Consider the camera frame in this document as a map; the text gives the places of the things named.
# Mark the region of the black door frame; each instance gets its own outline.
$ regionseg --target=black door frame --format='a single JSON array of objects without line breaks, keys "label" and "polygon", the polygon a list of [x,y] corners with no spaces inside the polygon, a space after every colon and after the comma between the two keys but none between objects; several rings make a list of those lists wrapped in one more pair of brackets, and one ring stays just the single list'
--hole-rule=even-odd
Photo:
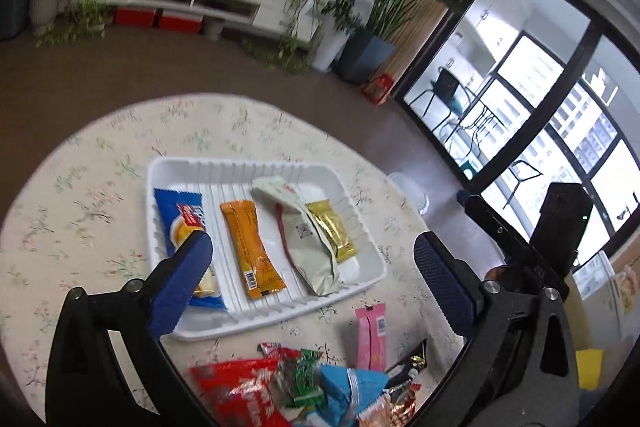
[{"label": "black door frame", "polygon": [[[460,1],[469,6],[474,0]],[[589,61],[593,57],[593,54],[601,38],[609,39],[609,41],[613,45],[615,45],[620,50],[620,52],[622,52],[626,56],[626,58],[628,58],[628,60],[638,71],[640,71],[640,54],[638,54],[638,51],[636,51],[631,43],[628,42],[626,38],[624,38],[614,26],[612,26],[600,13],[594,10],[583,0],[565,1],[582,12],[590,20],[587,29],[582,35],[582,39],[578,43],[576,49],[574,50],[572,56],[566,64],[563,64],[563,62],[559,60],[555,54],[553,54],[546,48],[546,46],[541,46],[544,51],[546,51],[552,58],[554,58],[554,60],[564,65],[564,71],[556,80],[556,83],[549,90],[545,98],[538,104],[535,116],[532,115],[532,117],[529,118],[523,124],[523,126],[521,126],[521,128],[516,131],[516,133],[514,133],[514,136],[512,136],[511,139],[508,140],[507,144],[500,150],[500,152],[498,152],[497,155],[495,155],[494,158],[492,158],[471,180],[466,178],[455,160],[447,152],[444,145],[433,135],[433,133],[431,133],[427,129],[418,115],[416,115],[404,101],[405,94],[412,88],[417,79],[421,76],[427,66],[434,59],[436,54],[440,51],[441,47],[444,45],[444,43],[447,41],[449,36],[453,33],[458,23],[462,19],[463,14],[455,14],[450,11],[447,12],[447,14],[444,16],[444,18],[432,33],[428,42],[423,46],[421,51],[414,58],[414,60],[404,72],[402,77],[399,79],[399,82],[396,84],[392,91],[392,96],[395,97],[399,105],[406,111],[409,117],[420,128],[422,133],[429,139],[430,143],[434,146],[440,156],[447,163],[451,171],[459,179],[462,186],[466,188],[466,190],[469,190],[474,194],[482,193],[482,191],[484,191],[498,177],[500,177],[500,175],[508,169],[509,165],[514,161],[514,159],[516,159],[529,146],[529,144],[536,138],[538,133],[543,129],[549,133],[549,136],[553,139],[556,145],[560,147],[563,153],[569,151],[569,149],[566,147],[566,144],[564,143],[564,140],[562,140],[558,133],[556,133],[555,129],[553,129],[553,127],[549,124],[549,121],[555,114],[558,107],[567,97],[571,89],[575,86],[575,84],[580,84],[581,87],[586,88],[589,95],[596,103],[598,103],[598,105],[603,110],[607,118],[609,118],[609,121],[614,125],[618,133],[618,135],[616,135],[616,138],[614,139],[614,142],[609,146],[609,148],[607,148],[607,152],[603,155],[603,157],[600,158],[596,167],[604,163],[606,158],[609,157],[610,152],[613,150],[613,148],[620,142],[622,131],[620,131],[619,126],[614,123],[614,120],[611,119],[608,110],[606,110],[604,105],[600,103],[600,100],[595,95],[595,93],[592,93],[590,86],[588,86],[588,84],[584,83],[581,80],[581,76],[584,73],[584,70],[587,67]],[[517,42],[522,35],[523,33],[521,32],[515,42]],[[527,36],[534,42],[536,42],[536,44],[540,45],[537,39],[529,35]],[[510,51],[515,45],[515,42],[512,44],[505,57],[508,57]],[[492,76],[497,75],[498,69],[499,65],[494,67],[494,69],[492,70]],[[483,86],[482,90],[486,90],[488,86],[496,80],[496,78],[492,78],[490,82],[486,83]],[[633,158],[636,160],[636,163],[638,163],[638,158],[633,149],[630,147],[629,143],[626,140],[624,141]],[[571,153],[571,155],[567,155],[567,158],[572,157],[573,153]],[[570,163],[575,170],[574,162],[570,160]],[[577,163],[577,166],[579,167],[579,170],[577,170],[576,172],[578,173],[580,178],[582,178],[582,173],[584,172],[584,170],[579,163]],[[587,192],[592,197],[594,194],[596,194],[596,192],[593,185],[591,184],[591,177],[593,177],[593,173],[596,172],[596,167],[591,169],[591,174],[586,174],[586,180],[583,183],[585,190],[587,190]],[[594,206],[596,206],[596,209],[600,213],[600,215],[603,216],[603,222],[605,223],[607,232],[611,233],[613,226],[610,222],[609,216],[606,213],[606,210],[604,209],[600,198],[596,198],[596,200],[597,201],[594,202]],[[636,231],[638,226],[640,226],[640,206],[636,208],[633,213],[631,213],[630,217],[623,223],[622,227],[617,232],[615,232],[610,237],[609,241],[604,245],[603,250],[607,253],[607,256],[610,257],[614,253],[616,253],[616,251],[624,244],[624,242]]]}]

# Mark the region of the orange snack package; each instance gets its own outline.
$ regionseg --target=orange snack package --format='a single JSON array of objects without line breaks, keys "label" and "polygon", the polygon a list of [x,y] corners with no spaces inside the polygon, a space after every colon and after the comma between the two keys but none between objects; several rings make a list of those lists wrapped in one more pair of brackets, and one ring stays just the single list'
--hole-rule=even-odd
[{"label": "orange snack package", "polygon": [[236,255],[244,276],[244,285],[252,299],[286,288],[267,256],[258,235],[258,216],[255,203],[248,200],[229,201],[220,204],[225,214],[231,236],[236,245]]}]

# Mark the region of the light green snack bag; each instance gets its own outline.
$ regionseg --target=light green snack bag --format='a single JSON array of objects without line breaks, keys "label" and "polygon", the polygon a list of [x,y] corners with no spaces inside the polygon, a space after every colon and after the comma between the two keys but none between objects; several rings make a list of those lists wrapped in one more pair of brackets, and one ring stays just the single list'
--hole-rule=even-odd
[{"label": "light green snack bag", "polygon": [[343,288],[338,277],[334,249],[318,229],[305,201],[283,178],[258,178],[254,189],[282,206],[282,227],[289,256],[316,295],[329,295]]}]

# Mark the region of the blue triangular package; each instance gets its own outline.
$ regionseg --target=blue triangular package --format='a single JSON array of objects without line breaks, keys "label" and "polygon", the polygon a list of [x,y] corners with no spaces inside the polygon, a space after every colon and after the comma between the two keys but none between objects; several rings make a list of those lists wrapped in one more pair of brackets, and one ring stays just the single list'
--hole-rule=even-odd
[{"label": "blue triangular package", "polygon": [[[322,388],[326,395],[326,406],[318,410],[320,416],[332,427],[338,427],[340,420],[347,412],[351,401],[351,386],[346,367],[337,365],[321,365]],[[366,371],[355,369],[360,400],[355,414],[360,413],[371,405],[382,394],[388,382],[388,376],[380,371]],[[351,421],[343,427],[350,427]]]}]

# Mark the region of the small white pot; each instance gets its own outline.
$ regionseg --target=small white pot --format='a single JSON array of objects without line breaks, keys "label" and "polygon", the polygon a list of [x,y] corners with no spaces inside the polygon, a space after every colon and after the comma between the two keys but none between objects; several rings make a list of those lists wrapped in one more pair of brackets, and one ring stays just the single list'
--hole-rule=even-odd
[{"label": "small white pot", "polygon": [[60,0],[31,0],[29,17],[34,28],[34,33],[46,32],[49,25],[53,24],[58,15],[58,3]]},{"label": "small white pot", "polygon": [[326,73],[331,63],[349,40],[349,34],[339,32],[334,26],[334,16],[327,14],[322,17],[322,41],[316,51],[311,67],[321,73]]}]

